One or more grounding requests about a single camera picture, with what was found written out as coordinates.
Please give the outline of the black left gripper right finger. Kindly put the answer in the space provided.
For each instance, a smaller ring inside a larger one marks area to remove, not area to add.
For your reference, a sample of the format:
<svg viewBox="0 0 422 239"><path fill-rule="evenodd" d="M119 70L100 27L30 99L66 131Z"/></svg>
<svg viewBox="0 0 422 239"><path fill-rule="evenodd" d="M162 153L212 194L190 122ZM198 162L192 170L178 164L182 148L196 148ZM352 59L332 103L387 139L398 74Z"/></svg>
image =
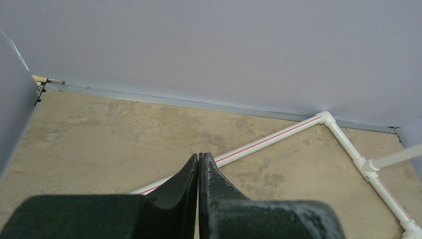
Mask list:
<svg viewBox="0 0 422 239"><path fill-rule="evenodd" d="M253 201L199 154L199 235L202 239L344 239L335 211L314 200Z"/></svg>

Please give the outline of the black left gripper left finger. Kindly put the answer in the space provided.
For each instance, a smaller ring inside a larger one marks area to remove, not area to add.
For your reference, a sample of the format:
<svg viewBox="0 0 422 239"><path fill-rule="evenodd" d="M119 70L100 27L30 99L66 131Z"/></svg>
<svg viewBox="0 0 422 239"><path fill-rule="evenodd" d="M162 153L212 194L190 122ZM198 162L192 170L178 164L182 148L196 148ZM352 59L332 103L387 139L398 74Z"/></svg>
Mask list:
<svg viewBox="0 0 422 239"><path fill-rule="evenodd" d="M3 239L192 239L198 156L147 195L39 195L26 199Z"/></svg>

